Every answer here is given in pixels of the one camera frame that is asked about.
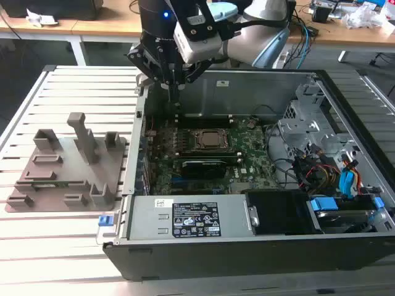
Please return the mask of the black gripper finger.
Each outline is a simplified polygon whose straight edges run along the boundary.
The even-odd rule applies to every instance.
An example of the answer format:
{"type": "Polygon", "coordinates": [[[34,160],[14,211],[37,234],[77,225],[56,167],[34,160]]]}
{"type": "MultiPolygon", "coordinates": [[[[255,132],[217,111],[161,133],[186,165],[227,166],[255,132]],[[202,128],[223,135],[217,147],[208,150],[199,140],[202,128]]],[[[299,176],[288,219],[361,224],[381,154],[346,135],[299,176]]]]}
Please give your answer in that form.
{"type": "Polygon", "coordinates": [[[174,79],[169,51],[164,43],[145,46],[139,43],[127,54],[128,60],[154,83],[167,90],[168,101],[174,102],[174,79]]]}
{"type": "Polygon", "coordinates": [[[187,66],[182,58],[177,59],[174,66],[174,103],[179,103],[180,91],[186,83],[197,80],[211,65],[213,60],[203,60],[187,66]]]}

